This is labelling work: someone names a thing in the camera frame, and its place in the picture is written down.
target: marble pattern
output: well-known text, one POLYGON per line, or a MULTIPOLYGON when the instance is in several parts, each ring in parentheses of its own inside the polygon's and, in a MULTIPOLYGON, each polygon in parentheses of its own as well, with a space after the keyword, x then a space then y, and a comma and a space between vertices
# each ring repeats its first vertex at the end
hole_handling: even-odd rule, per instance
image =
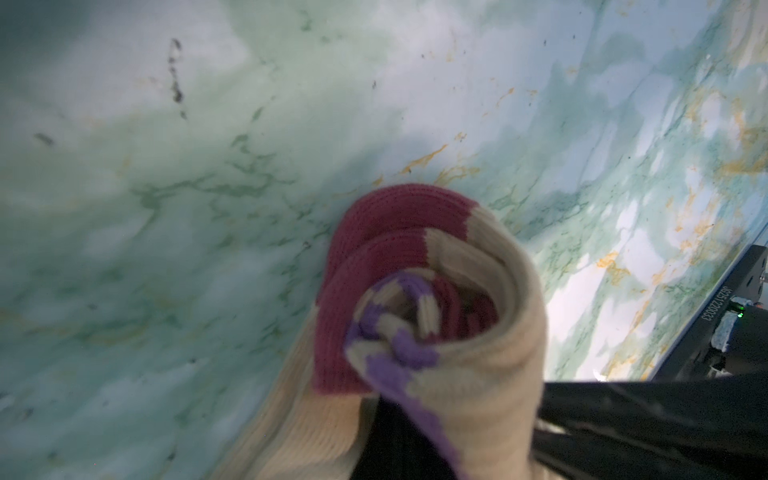
POLYGON ((73 0, 0 18, 0 476, 204 478, 336 222, 455 188, 549 379, 643 378, 768 221, 768 2, 73 0))

